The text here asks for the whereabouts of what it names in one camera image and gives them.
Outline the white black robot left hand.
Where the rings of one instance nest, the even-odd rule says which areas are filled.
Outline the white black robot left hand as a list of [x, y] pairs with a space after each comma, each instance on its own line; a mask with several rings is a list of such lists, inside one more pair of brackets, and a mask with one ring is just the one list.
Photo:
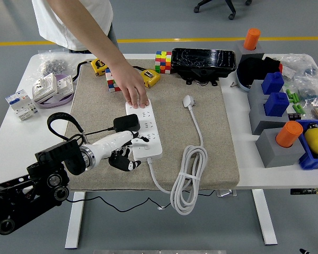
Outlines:
[[140, 138], [145, 142], [149, 139], [140, 136], [138, 132], [122, 131], [108, 135], [93, 144], [86, 145], [89, 160], [86, 169], [95, 168], [102, 159], [109, 159], [110, 166], [122, 171], [132, 171], [141, 165], [141, 161], [128, 159], [129, 149], [126, 144], [132, 139]]

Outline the person's right hand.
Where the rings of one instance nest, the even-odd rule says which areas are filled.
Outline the person's right hand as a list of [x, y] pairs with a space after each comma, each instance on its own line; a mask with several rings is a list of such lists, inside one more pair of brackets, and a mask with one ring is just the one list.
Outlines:
[[128, 105], [145, 108], [149, 105], [144, 80], [128, 62], [110, 67], [116, 84], [121, 89]]

